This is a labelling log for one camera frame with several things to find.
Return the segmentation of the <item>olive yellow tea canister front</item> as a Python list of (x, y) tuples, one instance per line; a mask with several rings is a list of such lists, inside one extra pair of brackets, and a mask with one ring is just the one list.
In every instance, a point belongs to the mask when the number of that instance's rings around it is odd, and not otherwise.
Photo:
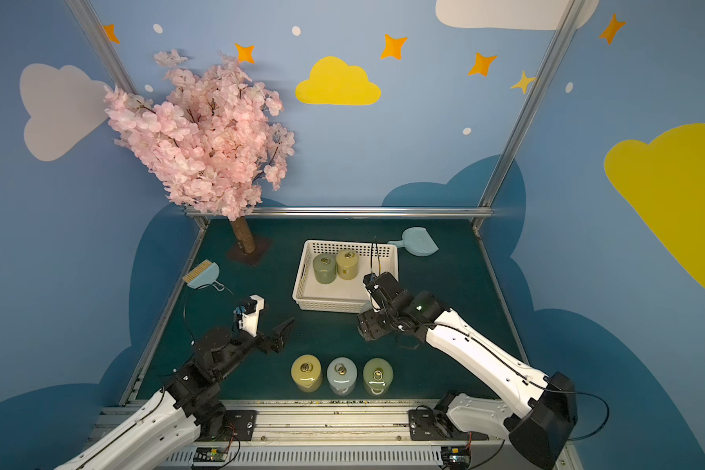
[(312, 354), (299, 356), (292, 365), (291, 377), (302, 392), (315, 392), (323, 382), (323, 370), (319, 359)]

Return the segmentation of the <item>green tea canister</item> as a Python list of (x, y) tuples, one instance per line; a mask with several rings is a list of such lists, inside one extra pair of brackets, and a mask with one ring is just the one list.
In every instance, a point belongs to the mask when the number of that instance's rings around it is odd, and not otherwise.
[(319, 254), (313, 259), (313, 274), (319, 284), (331, 284), (337, 276), (336, 256)]
[(365, 391), (373, 397), (381, 397), (390, 389), (394, 370), (384, 358), (372, 358), (366, 362), (362, 372)]

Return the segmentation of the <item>yellow tea canister back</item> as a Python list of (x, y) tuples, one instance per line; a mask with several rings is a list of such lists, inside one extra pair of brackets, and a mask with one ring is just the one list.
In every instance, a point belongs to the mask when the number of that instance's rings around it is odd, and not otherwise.
[(336, 255), (337, 275), (343, 280), (354, 280), (358, 276), (360, 256), (355, 250), (347, 249)]

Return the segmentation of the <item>white perforated plastic basket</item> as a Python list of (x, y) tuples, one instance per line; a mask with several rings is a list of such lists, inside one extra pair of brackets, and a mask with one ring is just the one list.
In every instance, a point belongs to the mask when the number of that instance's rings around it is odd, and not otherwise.
[[(313, 261), (319, 256), (336, 262), (338, 254), (358, 255), (358, 273), (353, 279), (342, 279), (338, 273), (327, 284), (315, 275)], [(303, 311), (325, 313), (363, 313), (371, 308), (363, 278), (367, 274), (390, 272), (399, 278), (399, 250), (392, 244), (307, 240), (299, 264), (292, 298)]]

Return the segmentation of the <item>pale blue tea canister front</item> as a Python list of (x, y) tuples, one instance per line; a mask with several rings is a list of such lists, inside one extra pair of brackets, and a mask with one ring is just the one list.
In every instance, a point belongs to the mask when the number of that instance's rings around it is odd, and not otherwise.
[(347, 396), (354, 391), (358, 381), (358, 368), (349, 358), (335, 358), (327, 367), (327, 381), (337, 396)]

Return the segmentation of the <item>green tea canister back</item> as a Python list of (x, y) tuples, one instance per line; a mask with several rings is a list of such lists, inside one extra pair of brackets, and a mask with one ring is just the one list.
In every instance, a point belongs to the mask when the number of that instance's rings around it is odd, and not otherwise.
[(336, 256), (319, 254), (313, 259), (313, 274), (319, 284), (331, 284), (337, 276)]

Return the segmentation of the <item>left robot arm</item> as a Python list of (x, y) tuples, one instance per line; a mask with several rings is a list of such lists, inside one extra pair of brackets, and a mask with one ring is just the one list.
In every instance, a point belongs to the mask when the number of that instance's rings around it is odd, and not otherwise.
[(61, 469), (154, 469), (181, 448), (229, 428), (221, 382), (254, 351), (281, 352), (295, 319), (255, 334), (215, 327), (193, 345), (191, 358), (126, 421)]

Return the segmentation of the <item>left controller board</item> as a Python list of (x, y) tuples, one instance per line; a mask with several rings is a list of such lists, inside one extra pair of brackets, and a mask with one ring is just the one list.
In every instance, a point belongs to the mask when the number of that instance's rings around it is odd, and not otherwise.
[(226, 448), (196, 448), (191, 465), (219, 467), (227, 464), (230, 458), (231, 454)]

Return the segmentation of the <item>right controller board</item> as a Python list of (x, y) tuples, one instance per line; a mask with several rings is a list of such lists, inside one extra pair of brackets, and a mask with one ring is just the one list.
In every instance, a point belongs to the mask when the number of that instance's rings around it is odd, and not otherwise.
[(471, 452), (467, 446), (442, 446), (442, 470), (467, 470), (471, 464)]

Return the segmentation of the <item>pink cherry blossom tree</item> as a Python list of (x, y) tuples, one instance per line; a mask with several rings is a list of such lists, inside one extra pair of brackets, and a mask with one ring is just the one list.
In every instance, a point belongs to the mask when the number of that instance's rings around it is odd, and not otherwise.
[(279, 190), (295, 153), (295, 135), (271, 123), (284, 109), (278, 92), (252, 80), (235, 57), (203, 74), (185, 68), (178, 51), (155, 62), (174, 88), (157, 104), (119, 86), (107, 87), (109, 126), (164, 185), (168, 199), (230, 221), (239, 250), (258, 250), (247, 215), (262, 203), (262, 184)]

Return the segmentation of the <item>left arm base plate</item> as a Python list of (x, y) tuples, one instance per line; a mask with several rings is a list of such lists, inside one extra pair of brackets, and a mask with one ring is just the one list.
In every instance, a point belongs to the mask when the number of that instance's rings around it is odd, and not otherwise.
[(258, 411), (252, 409), (227, 409), (215, 417), (210, 439), (226, 442), (237, 438), (242, 443), (251, 442), (256, 430)]

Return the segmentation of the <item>aluminium front rail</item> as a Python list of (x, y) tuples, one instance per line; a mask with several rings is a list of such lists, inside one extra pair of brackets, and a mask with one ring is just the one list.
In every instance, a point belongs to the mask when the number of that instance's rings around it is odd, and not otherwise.
[[(89, 438), (93, 446), (144, 401), (104, 409)], [(331, 399), (330, 401), (225, 401), (226, 409), (258, 411), (251, 442), (197, 440), (154, 469), (441, 469), (442, 447), (467, 447), (471, 468), (530, 469), (532, 463), (505, 439), (488, 441), (412, 441), (407, 412), (432, 401), (412, 399)], [(223, 466), (191, 465), (196, 448), (226, 448)]]

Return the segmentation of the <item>dark metal tree base plate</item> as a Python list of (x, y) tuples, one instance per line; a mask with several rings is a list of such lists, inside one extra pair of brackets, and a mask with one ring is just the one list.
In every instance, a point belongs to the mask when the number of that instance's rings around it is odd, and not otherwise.
[(231, 262), (239, 262), (247, 266), (256, 266), (264, 258), (269, 248), (272, 245), (272, 240), (266, 237), (256, 236), (254, 238), (255, 250), (252, 253), (244, 251), (244, 244), (237, 240), (236, 243), (229, 249), (226, 257)]

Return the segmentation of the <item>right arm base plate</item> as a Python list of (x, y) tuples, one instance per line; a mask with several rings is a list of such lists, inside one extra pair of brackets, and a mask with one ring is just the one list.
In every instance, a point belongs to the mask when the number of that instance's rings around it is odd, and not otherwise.
[(459, 431), (447, 416), (438, 410), (419, 405), (407, 411), (409, 436), (412, 441), (489, 441), (483, 433)]

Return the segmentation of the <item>left aluminium frame post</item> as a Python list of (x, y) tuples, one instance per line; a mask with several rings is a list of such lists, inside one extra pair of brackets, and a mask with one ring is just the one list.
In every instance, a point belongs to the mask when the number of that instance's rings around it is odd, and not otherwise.
[(129, 94), (137, 94), (138, 89), (119, 54), (115, 44), (109, 39), (92, 2), (88, 0), (66, 0), (72, 15), (80, 25), (113, 83)]

